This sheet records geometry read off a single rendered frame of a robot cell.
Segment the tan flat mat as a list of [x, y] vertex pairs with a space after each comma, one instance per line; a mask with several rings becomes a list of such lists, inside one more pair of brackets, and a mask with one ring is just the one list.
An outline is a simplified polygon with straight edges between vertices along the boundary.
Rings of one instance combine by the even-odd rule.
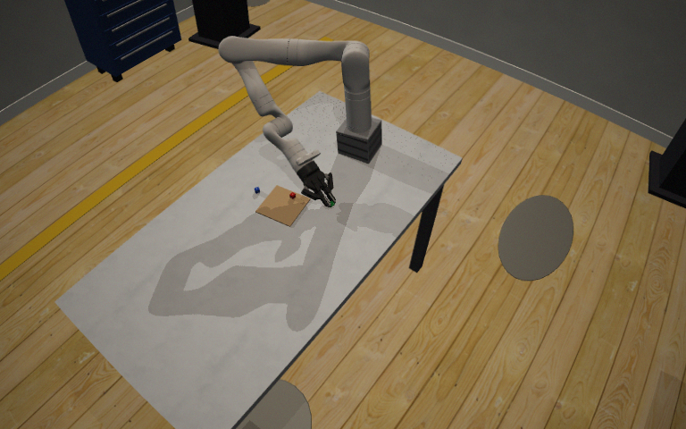
[[291, 192], [277, 185], [255, 212], [290, 227], [310, 201], [310, 198], [296, 192], [292, 199], [289, 196]]

